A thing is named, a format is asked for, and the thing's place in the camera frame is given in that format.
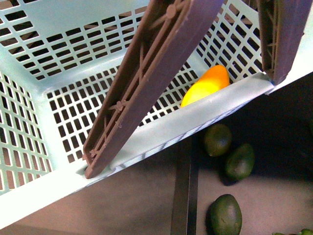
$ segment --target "plastic crate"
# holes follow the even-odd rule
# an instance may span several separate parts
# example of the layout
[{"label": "plastic crate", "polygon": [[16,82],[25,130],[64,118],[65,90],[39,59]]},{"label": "plastic crate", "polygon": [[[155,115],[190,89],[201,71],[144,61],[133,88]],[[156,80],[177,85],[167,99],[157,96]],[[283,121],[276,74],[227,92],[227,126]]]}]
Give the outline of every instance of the plastic crate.
[{"label": "plastic crate", "polygon": [[[85,179],[83,143],[147,4],[0,1],[0,228],[274,89],[261,73],[258,13],[240,0],[225,1],[207,35],[116,158],[99,176]],[[233,84],[179,109],[188,88],[215,64],[227,67]]]}]

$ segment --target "green vegetable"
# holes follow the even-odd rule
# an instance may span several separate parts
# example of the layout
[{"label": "green vegetable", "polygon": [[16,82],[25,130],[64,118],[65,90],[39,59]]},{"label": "green vegetable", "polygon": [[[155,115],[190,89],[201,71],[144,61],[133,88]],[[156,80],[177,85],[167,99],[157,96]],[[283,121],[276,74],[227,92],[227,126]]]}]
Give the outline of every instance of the green vegetable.
[{"label": "green vegetable", "polygon": [[211,207],[211,222],[215,235],[239,235],[242,214],[235,197],[230,194],[220,196]]},{"label": "green vegetable", "polygon": [[233,180],[242,180],[250,175],[254,166],[254,151],[245,143],[231,153],[226,159],[226,175]]},{"label": "green vegetable", "polygon": [[313,235],[313,231],[310,229],[303,229],[299,232],[299,235]]}]

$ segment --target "gray floor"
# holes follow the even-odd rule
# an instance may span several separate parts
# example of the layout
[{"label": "gray floor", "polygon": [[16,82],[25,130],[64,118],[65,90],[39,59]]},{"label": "gray floor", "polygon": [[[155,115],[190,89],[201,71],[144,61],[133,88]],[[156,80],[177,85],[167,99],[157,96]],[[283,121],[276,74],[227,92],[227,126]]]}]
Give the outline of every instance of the gray floor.
[{"label": "gray floor", "polygon": [[[222,120],[233,146],[255,149],[252,175],[236,184],[223,180],[223,157],[199,146],[197,234],[206,234],[209,205],[231,193],[243,214],[241,235],[297,234],[313,228],[313,77],[252,101]],[[70,195],[3,229],[24,235],[167,235],[179,143],[101,182]]]}]

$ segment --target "rectangular hole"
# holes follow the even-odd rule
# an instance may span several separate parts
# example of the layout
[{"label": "rectangular hole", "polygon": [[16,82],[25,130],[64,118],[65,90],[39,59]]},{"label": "rectangular hole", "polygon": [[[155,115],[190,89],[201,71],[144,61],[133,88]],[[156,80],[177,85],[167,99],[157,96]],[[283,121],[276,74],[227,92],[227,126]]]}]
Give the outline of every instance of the rectangular hole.
[{"label": "rectangular hole", "polygon": [[221,63],[222,63],[225,67],[227,66],[226,61],[225,61],[222,57],[219,57],[219,61],[221,61]]},{"label": "rectangular hole", "polygon": [[30,168],[30,164],[29,164],[29,158],[28,155],[26,153],[23,153],[23,157],[24,157],[24,162],[25,162],[25,166],[27,169],[31,169]]},{"label": "rectangular hole", "polygon": [[246,47],[243,47],[242,51],[244,52],[244,54],[246,54],[246,56],[249,59],[251,59],[253,57],[253,54]]},{"label": "rectangular hole", "polygon": [[90,105],[90,103],[89,103],[88,100],[85,100],[85,101],[84,101],[84,104],[85,104],[85,107],[86,107],[87,110],[90,110],[90,109],[91,109],[91,105]]},{"label": "rectangular hole", "polygon": [[15,165],[17,167],[22,167],[21,160],[20,160],[20,155],[19,155],[18,151],[13,150],[13,154],[14,154],[14,159],[15,159]]},{"label": "rectangular hole", "polygon": [[117,38],[118,36],[119,36],[118,33],[113,33],[113,34],[107,35],[107,39],[110,40],[112,38]]},{"label": "rectangular hole", "polygon": [[48,37],[47,40],[48,40],[48,42],[51,43],[51,42],[57,41],[57,40],[62,39],[62,38],[63,38],[62,34],[56,34],[56,35],[53,35],[51,37]]},{"label": "rectangular hole", "polygon": [[32,182],[34,180],[33,174],[28,173],[27,176],[28,176],[28,181],[29,182]]},{"label": "rectangular hole", "polygon": [[248,39],[248,43],[255,51],[260,48],[259,45],[252,38]]},{"label": "rectangular hole", "polygon": [[28,120],[29,120],[29,121],[32,121],[30,112],[29,112],[28,110],[26,110],[26,113],[27,113],[27,118],[28,118]]},{"label": "rectangular hole", "polygon": [[90,30],[90,29],[93,29],[93,28],[97,28],[98,26],[99,26],[98,22],[93,22],[93,23],[85,25],[84,29],[85,30]]},{"label": "rectangular hole", "polygon": [[30,138],[27,137],[27,143],[30,151],[34,151],[34,146]]},{"label": "rectangular hole", "polygon": [[73,143],[73,147],[74,148],[78,148],[79,147],[79,143],[78,143],[78,140],[77,140],[77,137],[76,136],[73,136],[70,138],[72,143]]},{"label": "rectangular hole", "polygon": [[130,25],[132,23],[133,23],[133,20],[128,20],[128,21],[125,21],[125,22],[121,22],[121,27],[128,26],[128,25]]},{"label": "rectangular hole", "polygon": [[229,68],[228,71],[233,76],[233,78],[237,78],[237,74],[231,68]]},{"label": "rectangular hole", "polygon": [[66,136],[64,126],[59,126],[58,129],[61,137]]},{"label": "rectangular hole", "polygon": [[56,56],[61,57],[61,56],[67,55],[67,54],[70,54],[70,50],[64,50],[64,51],[61,51],[59,53],[56,53]]},{"label": "rectangular hole", "polygon": [[20,52],[23,52],[25,51],[23,47],[16,47],[16,48],[13,48],[13,49],[10,49],[9,52],[14,55],[14,54],[17,54],[17,53],[20,53]]},{"label": "rectangular hole", "polygon": [[84,133],[79,133],[79,138],[80,138],[80,141],[81,141],[82,145],[84,145],[84,143],[86,141],[85,134]]},{"label": "rectangular hole", "polygon": [[4,129],[2,127],[0,127],[0,141],[2,143],[7,143],[6,137],[5,137],[5,133],[4,133]]},{"label": "rectangular hole", "polygon": [[87,86],[86,89],[87,89],[88,95],[92,95],[93,94],[93,90],[92,90],[91,86]]},{"label": "rectangular hole", "polygon": [[43,158],[39,158],[41,170],[46,171],[45,164]]},{"label": "rectangular hole", "polygon": [[9,45],[13,45],[15,43],[18,43],[18,40],[16,40],[15,38],[10,38],[10,39],[7,39],[7,40],[3,40],[0,43],[2,44],[2,46],[6,47],[6,46],[9,46]]},{"label": "rectangular hole", "polygon": [[11,33],[11,31],[8,28],[0,29],[0,36],[4,36],[4,35],[10,34],[10,33]]},{"label": "rectangular hole", "polygon": [[57,124],[61,122],[61,117],[59,113],[54,114],[54,119]]},{"label": "rectangular hole", "polygon": [[44,154],[48,156],[44,143],[41,143],[41,147],[43,148]]},{"label": "rectangular hole", "polygon": [[67,126],[67,131],[68,131],[68,133],[69,133],[69,134],[72,134],[72,133],[74,132],[74,128],[73,128],[72,124],[71,124],[70,122],[68,122],[68,123],[66,124],[66,126]]},{"label": "rectangular hole", "polygon": [[52,75],[56,75],[56,74],[58,74],[58,73],[60,73],[60,72],[61,72],[61,70],[60,70],[60,69],[57,69],[57,70],[48,72],[47,74],[48,74],[48,76],[52,76]]},{"label": "rectangular hole", "polygon": [[17,144],[16,144],[16,137],[15,137],[14,132],[9,131],[9,134],[10,134],[11,143],[12,143],[14,146],[17,146]]},{"label": "rectangular hole", "polygon": [[80,36],[80,37],[71,39],[69,42],[70,42],[71,44],[75,44],[75,43],[81,42],[81,41],[83,41],[83,40],[84,40],[84,37],[83,37],[83,36]]},{"label": "rectangular hole", "polygon": [[89,117],[90,117],[92,123],[96,120],[96,115],[94,113],[90,113]]},{"label": "rectangular hole", "polygon": [[91,101],[92,101],[92,104],[94,107],[98,107],[99,106],[99,103],[97,101],[97,99],[95,97],[91,98]]},{"label": "rectangular hole", "polygon": [[33,31],[33,32],[30,32],[30,33],[23,34],[20,37],[21,37],[21,39],[23,41],[25,41],[25,40],[28,40],[28,39],[36,38],[38,36],[39,36],[39,34],[37,33],[37,31]]},{"label": "rectangular hole", "polygon": [[84,52],[81,52],[81,53],[77,54],[77,57],[81,58],[81,57],[89,55],[89,54],[90,54],[90,51],[87,50],[87,51],[84,51]]},{"label": "rectangular hole", "polygon": [[37,133],[38,133],[39,138],[40,138],[40,139],[43,139],[43,137],[42,137],[42,135],[41,135],[41,132],[40,132],[39,128],[37,128]]},{"label": "rectangular hole", "polygon": [[36,146],[36,150],[38,153],[41,153],[41,150],[39,148],[39,144],[38,144],[38,141],[35,141],[35,146]]},{"label": "rectangular hole", "polygon": [[24,126],[24,131],[29,134],[28,126],[27,126],[27,123],[25,121],[23,121],[23,126]]},{"label": "rectangular hole", "polygon": [[19,177],[20,186],[24,185],[25,184],[25,179],[24,179],[23,173],[22,172],[18,172],[18,177]]},{"label": "rectangular hole", "polygon": [[238,72],[242,72],[242,68],[234,61],[233,65]]},{"label": "rectangular hole", "polygon": [[114,22],[114,21],[115,21],[115,17],[112,16],[112,17],[103,19],[103,20],[101,21],[101,23],[102,23],[102,24],[108,24],[108,23],[111,23],[111,22]]},{"label": "rectangular hole", "polygon": [[16,128],[21,131],[22,128],[21,128],[20,120],[17,117],[15,117],[14,120],[15,120]]},{"label": "rectangular hole", "polygon": [[82,121],[85,127],[89,126],[89,121],[88,118],[86,116],[82,116]]},{"label": "rectangular hole", "polygon": [[90,42],[90,45],[96,45],[96,44],[99,44],[99,43],[101,43],[101,42],[103,42],[103,38],[99,38],[99,39],[96,39],[96,40],[93,40],[93,41],[91,41]]},{"label": "rectangular hole", "polygon": [[6,165],[12,165],[12,161],[10,158],[10,154],[7,148],[2,148],[3,157],[4,157],[4,164]]},{"label": "rectangular hole", "polygon": [[102,45],[102,46],[99,46],[99,47],[96,47],[96,48],[93,48],[93,52],[97,52],[97,51],[100,51],[100,50],[104,50],[106,48],[105,45]]},{"label": "rectangular hole", "polygon": [[36,157],[34,155],[31,155],[31,159],[33,160],[33,165],[34,165],[35,170],[39,170]]},{"label": "rectangular hole", "polygon": [[62,113],[62,116],[63,116],[64,120],[68,120],[69,119],[69,116],[68,116],[68,113],[67,113],[66,109],[62,110],[61,113]]},{"label": "rectangular hole", "polygon": [[71,69],[71,68],[73,68],[73,67],[76,67],[76,66],[77,66],[77,64],[74,63],[74,64],[71,64],[71,65],[64,66],[64,69],[65,69],[65,70],[69,70],[69,69]]},{"label": "rectangular hole", "polygon": [[78,51],[78,50],[81,50],[81,49],[84,49],[87,47],[87,44],[81,44],[81,45],[78,45],[76,47],[73,47],[74,51]]},{"label": "rectangular hole", "polygon": [[73,155],[73,154],[68,155],[68,156],[67,156],[67,159],[68,159],[68,162],[69,162],[69,163],[72,163],[72,162],[75,161],[75,158],[74,158],[74,155]]},{"label": "rectangular hole", "polygon": [[46,54],[48,53],[49,50],[47,48],[44,48],[44,49],[41,49],[41,50],[38,50],[38,51],[35,51],[33,52],[33,55],[34,56],[39,56],[39,55],[43,55],[43,54]]},{"label": "rectangular hole", "polygon": [[10,170],[6,171],[6,176],[8,179],[8,185],[9,185],[9,189],[14,189],[15,188],[15,184],[14,184],[14,176],[13,176],[13,172]]},{"label": "rectangular hole", "polygon": [[134,27],[124,29],[122,31],[122,34],[124,35],[124,34],[130,33],[130,32],[134,32]]},{"label": "rectangular hole", "polygon": [[105,52],[102,52],[102,53],[100,53],[100,54],[97,54],[96,55],[96,59],[99,59],[99,58],[101,58],[101,57],[103,57],[103,56],[106,56],[108,53],[105,51]]},{"label": "rectangular hole", "polygon": [[5,15],[5,17],[7,18],[8,21],[14,21],[14,20],[26,17],[26,14],[24,11],[17,11],[17,12],[13,12],[13,13]]},{"label": "rectangular hole", "polygon": [[84,64],[84,63],[87,63],[87,62],[89,62],[89,61],[92,61],[92,58],[91,58],[91,57],[90,57],[90,58],[86,58],[86,59],[84,59],[84,60],[81,60],[80,63],[81,63],[81,64]]},{"label": "rectangular hole", "polygon": [[71,98],[70,98],[70,96],[68,94],[65,95],[64,98],[65,98],[65,101],[66,101],[67,104],[71,104],[72,103],[72,100],[71,100]]},{"label": "rectangular hole", "polygon": [[93,37],[98,36],[98,35],[100,35],[100,34],[101,34],[101,31],[98,30],[98,31],[95,31],[95,32],[92,32],[92,33],[87,34],[87,37],[88,37],[88,38],[93,38]]},{"label": "rectangular hole", "polygon": [[114,48],[114,49],[110,50],[110,52],[114,53],[114,52],[117,52],[117,51],[119,51],[121,49],[122,49],[122,47],[117,47],[117,48]]},{"label": "rectangular hole", "polygon": [[81,32],[81,29],[80,28],[75,28],[75,29],[71,29],[67,32],[65,32],[68,36],[71,36],[71,35],[74,35],[76,33],[80,33]]},{"label": "rectangular hole", "polygon": [[47,62],[47,61],[50,61],[50,60],[53,60],[53,57],[50,55],[50,56],[47,56],[45,58],[42,58],[42,59],[39,59],[38,62],[40,64],[44,63],[44,62]]},{"label": "rectangular hole", "polygon": [[43,75],[40,75],[40,76],[36,77],[36,79],[37,79],[38,81],[43,80],[44,78],[45,78],[45,76],[43,76]]},{"label": "rectangular hole", "polygon": [[49,70],[49,69],[51,69],[53,67],[56,67],[56,66],[58,66],[57,63],[52,63],[52,64],[49,64],[49,65],[43,66],[43,69],[44,70]]},{"label": "rectangular hole", "polygon": [[30,71],[30,73],[32,75],[34,75],[34,74],[40,73],[40,70],[39,69],[35,69],[35,70]]},{"label": "rectangular hole", "polygon": [[99,87],[99,85],[98,85],[97,83],[95,83],[95,84],[93,85],[93,87],[94,87],[94,89],[95,89],[95,91],[96,91],[97,93],[101,91],[101,89],[100,89],[100,87]]},{"label": "rectangular hole", "polygon": [[30,125],[31,134],[36,137],[35,128],[33,125]]},{"label": "rectangular hole", "polygon": [[35,66],[35,63],[34,63],[34,62],[30,62],[30,63],[24,64],[23,66],[24,66],[26,69],[28,69],[28,68],[34,67],[34,66]]},{"label": "rectangular hole", "polygon": [[124,42],[126,42],[128,40],[131,40],[133,37],[134,37],[134,35],[131,35],[131,36],[125,37],[123,40],[124,40]]},{"label": "rectangular hole", "polygon": [[13,28],[15,29],[15,31],[21,31],[27,28],[31,28],[33,27],[33,24],[30,21],[24,22],[24,23],[20,23],[17,25],[14,25]]},{"label": "rectangular hole", "polygon": [[77,104],[77,109],[80,114],[82,114],[85,111],[82,104]]},{"label": "rectangular hole", "polygon": [[58,103],[59,103],[60,108],[62,108],[62,107],[65,106],[64,101],[63,101],[63,99],[62,99],[61,97],[58,98],[57,101],[58,101]]},{"label": "rectangular hole", "polygon": [[81,124],[80,124],[78,119],[74,120],[74,124],[75,124],[76,130],[82,129],[82,126],[81,126]]},{"label": "rectangular hole", "polygon": [[26,145],[25,145],[23,136],[22,136],[22,135],[19,135],[19,139],[20,139],[21,147],[22,147],[23,149],[26,149]]},{"label": "rectangular hole", "polygon": [[235,29],[243,38],[246,36],[246,32],[239,25]]},{"label": "rectangular hole", "polygon": [[57,49],[60,49],[60,48],[63,48],[63,47],[66,47],[67,46],[67,43],[66,42],[62,42],[62,43],[58,43],[56,45],[53,45],[51,46],[53,50],[57,50]]},{"label": "rectangular hole", "polygon": [[51,172],[51,171],[52,171],[52,168],[51,168],[49,159],[46,159],[45,162],[47,163],[49,172]]},{"label": "rectangular hole", "polygon": [[5,113],[5,118],[6,118],[6,123],[8,124],[8,126],[13,127],[11,116],[9,114]]},{"label": "rectangular hole", "polygon": [[36,42],[33,42],[33,43],[29,43],[27,44],[26,46],[29,48],[29,49],[32,49],[32,48],[35,48],[35,47],[39,47],[41,45],[43,45],[44,42],[42,40],[39,40],[39,41],[36,41]]}]

